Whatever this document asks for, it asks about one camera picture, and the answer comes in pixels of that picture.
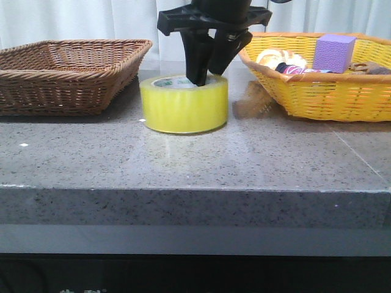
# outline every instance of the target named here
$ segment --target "gray countertop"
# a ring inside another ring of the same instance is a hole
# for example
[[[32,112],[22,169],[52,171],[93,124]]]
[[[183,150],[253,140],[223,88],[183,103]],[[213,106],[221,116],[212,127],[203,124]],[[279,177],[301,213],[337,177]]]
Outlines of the gray countertop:
[[[178,136],[146,128],[139,81],[182,73],[143,63],[95,117],[0,117],[0,221],[8,225],[391,226],[391,123],[236,119],[255,77],[232,64],[228,123]]]

